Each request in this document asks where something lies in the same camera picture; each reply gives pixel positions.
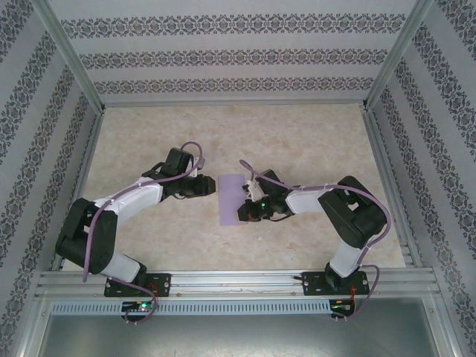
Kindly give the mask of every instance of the purple cloth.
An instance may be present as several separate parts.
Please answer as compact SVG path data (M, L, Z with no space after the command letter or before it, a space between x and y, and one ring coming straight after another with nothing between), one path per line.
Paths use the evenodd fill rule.
M218 176L218 209L220 225L247 225L247 222L238 220L238 208L245 203L246 193L243 186L246 184L245 175Z

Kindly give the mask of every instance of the robotic arm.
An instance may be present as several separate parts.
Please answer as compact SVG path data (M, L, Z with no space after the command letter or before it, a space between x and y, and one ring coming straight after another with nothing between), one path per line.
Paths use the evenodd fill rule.
M332 188L335 185L305 190L293 187L291 190L291 187L285 188L267 180L281 182L272 170L260 176L264 177L248 181L243 187L248 199L238 210L239 220L272 221L275 213L284 214L281 219L305 212L326 213L342 239L326 266L326 282L335 292L341 286L347 286L358 271L369 240L387 224L382 209L370 198L353 190L363 191L372 197L371 193L352 176L346 176L338 183L339 187L348 187L349 190Z
M84 268L88 254L86 243L91 221L100 207L111 201L98 216L94 227L89 272L144 286L147 267L115 250L116 231L126 220L144 208L162 202L170 196L189 199L214 193L215 181L210 176L197 174L205 163L204 159L202 162L198 160L199 158L194 158L189 152L172 148L165 162L158 163L151 170L143 173L134 184L129 186L131 188L129 192L118 199L112 199L116 195L94 201L78 199L73 203L66 217L57 240L56 252ZM163 184L153 182L186 173L193 166L196 166L196 169L188 176Z

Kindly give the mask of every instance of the white arm segment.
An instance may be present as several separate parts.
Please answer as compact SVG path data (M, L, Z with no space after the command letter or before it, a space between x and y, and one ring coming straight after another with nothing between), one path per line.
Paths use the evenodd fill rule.
M294 214L304 212L324 212L318 199L331 190L292 191L286 197L286 204ZM348 277L357 269L357 260L362 250L351 247L341 241L337 251L330 260L330 267L341 277Z
M148 177L140 177L136 182L130 186L136 184L143 184L144 182L152 181ZM109 201L114 195L107 196L103 199L95 199L94 205L101 207L104 202ZM118 229L129 218L139 213L144 208L152 205L156 205L162 198L162 186L160 184L150 184L147 186L138 187L119 199L115 200L105 210L112 210L118 215Z
M134 184L142 184L147 181L152 181L148 177L140 177ZM105 197L103 199L94 200L94 205L101 207L104 202L107 202L114 195ZM148 186L138 187L135 190L132 190L116 201L112 202L105 210L112 210L118 215L118 226L117 229L129 218L140 212L146 207L155 205L161 201L162 198L162 186L160 184L151 184ZM101 274L116 277L131 283L141 266L135 260L129 258L128 256L114 252L112 255L111 261L104 268Z

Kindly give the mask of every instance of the black wire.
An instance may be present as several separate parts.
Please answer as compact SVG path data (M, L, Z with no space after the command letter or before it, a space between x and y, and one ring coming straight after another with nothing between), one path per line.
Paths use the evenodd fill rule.
M288 219L289 217L291 217L291 216L284 216L283 218L279 218L279 219L270 219L270 218L268 218L268 220L271 221L271 222L281 222L284 219Z

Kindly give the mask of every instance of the perforated metal strip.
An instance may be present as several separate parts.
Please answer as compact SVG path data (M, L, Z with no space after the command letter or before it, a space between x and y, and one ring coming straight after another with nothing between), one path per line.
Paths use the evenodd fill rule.
M121 302L64 301L54 303L52 315L119 315ZM331 313L328 300L162 301L154 315L302 315ZM131 312L131 315L145 315Z

